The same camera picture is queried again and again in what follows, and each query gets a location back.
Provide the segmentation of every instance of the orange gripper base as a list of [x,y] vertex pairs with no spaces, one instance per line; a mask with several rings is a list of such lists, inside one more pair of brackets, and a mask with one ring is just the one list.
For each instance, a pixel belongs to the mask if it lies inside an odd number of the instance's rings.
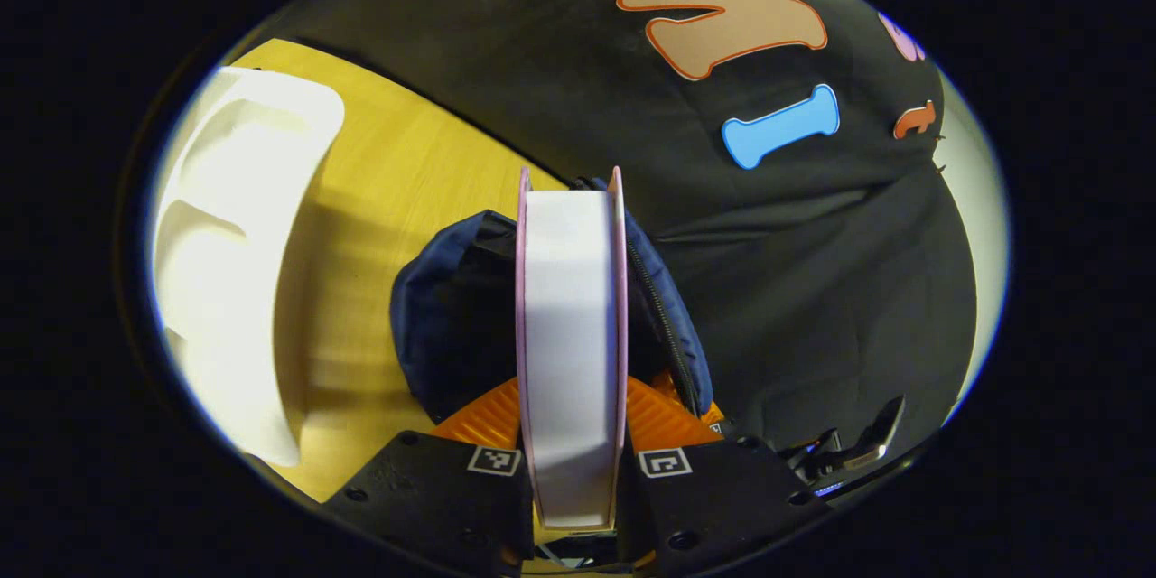
[[[430,435],[513,450],[518,443],[519,417],[518,378],[513,378],[466,405]],[[681,405],[633,377],[627,378],[627,427],[636,453],[722,439]]]
[[691,415],[682,405],[645,385],[627,378],[627,427],[635,453],[703,445],[722,437]]
[[442,421],[430,435],[472,445],[513,450],[518,446],[520,413],[516,377]]
[[[673,401],[679,407],[682,406],[682,400],[679,399],[679,390],[674,387],[674,378],[670,377],[670,371],[665,370],[651,381],[651,388],[657,390],[659,393],[666,397],[667,400]],[[711,402],[711,408],[702,414],[698,420],[705,422],[705,424],[714,424],[714,422],[722,422],[726,416],[722,415],[722,410],[714,402]]]

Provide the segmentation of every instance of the yellow wooden surface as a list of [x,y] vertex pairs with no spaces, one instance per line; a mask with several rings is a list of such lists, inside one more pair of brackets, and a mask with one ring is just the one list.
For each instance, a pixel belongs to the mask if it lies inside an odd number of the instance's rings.
[[273,42],[231,65],[335,89],[346,118],[289,237],[277,289],[277,376],[301,442],[274,467],[325,501],[399,431],[429,431],[390,329],[394,277],[454,221],[491,208],[517,216],[518,178],[563,190],[438,105],[338,57]]

